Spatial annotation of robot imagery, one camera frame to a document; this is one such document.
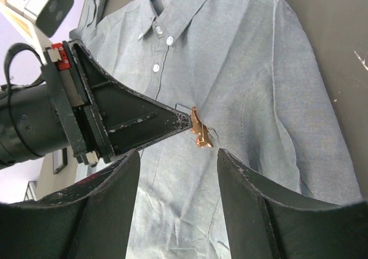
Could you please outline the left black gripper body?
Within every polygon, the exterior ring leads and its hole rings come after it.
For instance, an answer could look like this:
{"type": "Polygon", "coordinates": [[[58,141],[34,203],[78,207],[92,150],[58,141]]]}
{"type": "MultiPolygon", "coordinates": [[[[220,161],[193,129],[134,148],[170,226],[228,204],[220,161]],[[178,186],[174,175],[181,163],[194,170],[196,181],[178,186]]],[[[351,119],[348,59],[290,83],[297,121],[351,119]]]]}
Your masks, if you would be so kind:
{"type": "Polygon", "coordinates": [[[49,153],[70,146],[79,163],[95,165],[115,159],[114,144],[105,119],[112,78],[80,41],[64,41],[47,47],[41,67],[43,88],[50,104],[51,124],[40,141],[49,153]]]}

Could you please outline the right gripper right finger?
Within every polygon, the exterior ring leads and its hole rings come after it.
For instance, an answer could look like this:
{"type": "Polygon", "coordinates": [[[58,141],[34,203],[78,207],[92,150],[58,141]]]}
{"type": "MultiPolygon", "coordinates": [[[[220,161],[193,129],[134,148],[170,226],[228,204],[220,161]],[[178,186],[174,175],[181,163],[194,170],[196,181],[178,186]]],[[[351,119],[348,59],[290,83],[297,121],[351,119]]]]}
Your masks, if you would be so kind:
{"type": "Polygon", "coordinates": [[[293,192],[219,149],[232,258],[366,258],[367,202],[336,205],[293,192]]]}

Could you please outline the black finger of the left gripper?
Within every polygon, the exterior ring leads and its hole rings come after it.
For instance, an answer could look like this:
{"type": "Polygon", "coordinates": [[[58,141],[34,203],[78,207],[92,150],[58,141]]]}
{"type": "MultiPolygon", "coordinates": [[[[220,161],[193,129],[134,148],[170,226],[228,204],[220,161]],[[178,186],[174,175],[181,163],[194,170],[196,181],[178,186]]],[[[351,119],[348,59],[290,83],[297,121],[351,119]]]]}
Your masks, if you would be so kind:
{"type": "Polygon", "coordinates": [[[187,113],[151,99],[108,74],[81,41],[68,44],[87,98],[85,130],[98,155],[142,150],[192,128],[187,113]]]}

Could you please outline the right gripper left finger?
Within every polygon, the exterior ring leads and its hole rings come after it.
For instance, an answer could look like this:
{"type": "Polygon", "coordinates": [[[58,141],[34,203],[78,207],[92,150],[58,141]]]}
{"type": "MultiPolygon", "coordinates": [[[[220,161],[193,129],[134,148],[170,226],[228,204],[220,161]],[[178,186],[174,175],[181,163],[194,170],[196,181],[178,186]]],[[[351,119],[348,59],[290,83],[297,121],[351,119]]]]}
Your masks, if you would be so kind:
{"type": "Polygon", "coordinates": [[[41,200],[1,204],[1,258],[125,258],[139,175],[130,151],[41,200]]]}

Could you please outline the orange gold brooch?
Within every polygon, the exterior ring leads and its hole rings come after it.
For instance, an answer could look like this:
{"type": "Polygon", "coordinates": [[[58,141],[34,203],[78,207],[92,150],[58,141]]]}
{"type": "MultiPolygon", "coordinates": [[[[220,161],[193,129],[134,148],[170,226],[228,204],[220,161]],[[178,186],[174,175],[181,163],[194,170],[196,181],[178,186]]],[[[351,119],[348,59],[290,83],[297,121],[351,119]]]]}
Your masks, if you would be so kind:
{"type": "Polygon", "coordinates": [[[192,122],[191,131],[196,136],[196,144],[200,148],[209,147],[213,148],[212,140],[209,136],[208,128],[198,118],[197,108],[192,106],[190,119],[192,122]]]}

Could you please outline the grey button-up shirt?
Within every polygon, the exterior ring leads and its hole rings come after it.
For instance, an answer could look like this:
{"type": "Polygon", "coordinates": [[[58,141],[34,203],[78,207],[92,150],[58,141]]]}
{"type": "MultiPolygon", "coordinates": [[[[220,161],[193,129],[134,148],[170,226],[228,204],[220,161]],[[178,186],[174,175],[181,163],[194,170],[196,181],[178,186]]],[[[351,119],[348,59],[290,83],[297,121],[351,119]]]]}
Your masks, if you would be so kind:
{"type": "Polygon", "coordinates": [[[224,148],[292,191],[360,201],[313,49],[284,0],[135,0],[101,18],[85,0],[71,32],[127,87],[195,110],[185,131],[141,153],[126,258],[230,258],[217,176],[224,148]]]}

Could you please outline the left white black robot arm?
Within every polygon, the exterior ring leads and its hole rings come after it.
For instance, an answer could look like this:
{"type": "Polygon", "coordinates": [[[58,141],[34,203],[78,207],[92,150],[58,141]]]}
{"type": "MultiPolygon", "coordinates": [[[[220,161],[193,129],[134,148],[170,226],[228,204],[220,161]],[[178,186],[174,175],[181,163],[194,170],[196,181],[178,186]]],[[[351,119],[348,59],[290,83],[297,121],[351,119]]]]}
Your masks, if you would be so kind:
{"type": "Polygon", "coordinates": [[[66,147],[79,163],[110,163],[192,127],[190,116],[108,74],[80,41],[47,47],[31,85],[1,86],[1,167],[66,147]]]}

